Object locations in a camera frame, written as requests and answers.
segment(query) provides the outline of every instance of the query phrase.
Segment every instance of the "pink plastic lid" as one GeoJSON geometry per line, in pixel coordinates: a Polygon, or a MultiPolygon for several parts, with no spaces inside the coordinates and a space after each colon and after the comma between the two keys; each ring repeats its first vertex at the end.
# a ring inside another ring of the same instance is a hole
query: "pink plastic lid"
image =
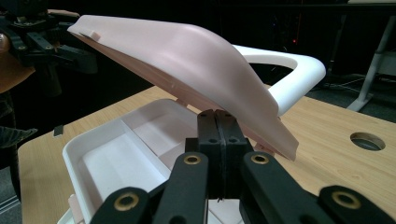
{"type": "Polygon", "coordinates": [[[294,160],[297,140],[241,53],[198,26],[82,16],[68,30],[145,80],[201,110],[224,109],[246,136],[294,160]]]}

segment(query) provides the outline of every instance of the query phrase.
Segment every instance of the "white container handle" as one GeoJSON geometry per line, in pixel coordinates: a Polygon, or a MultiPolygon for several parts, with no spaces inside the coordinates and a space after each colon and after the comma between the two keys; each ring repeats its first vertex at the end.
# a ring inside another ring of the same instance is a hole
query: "white container handle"
{"type": "Polygon", "coordinates": [[[282,53],[266,49],[253,49],[233,45],[248,63],[281,65],[293,69],[268,91],[276,100],[280,117],[297,101],[305,96],[326,75],[326,69],[319,60],[291,53],[282,53]]]}

